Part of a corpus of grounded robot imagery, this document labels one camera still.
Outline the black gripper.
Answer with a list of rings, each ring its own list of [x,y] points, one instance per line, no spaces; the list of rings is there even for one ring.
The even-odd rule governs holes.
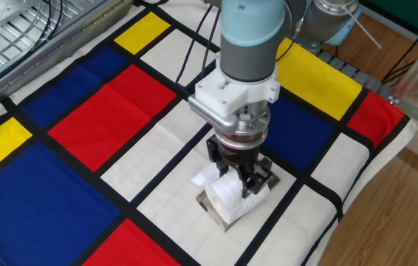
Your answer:
[[[236,172],[242,182],[242,197],[258,194],[273,175],[272,162],[255,162],[258,158],[259,147],[253,149],[232,149],[221,144],[216,135],[206,140],[209,160],[216,164],[219,177],[229,170],[228,163],[238,164]]]

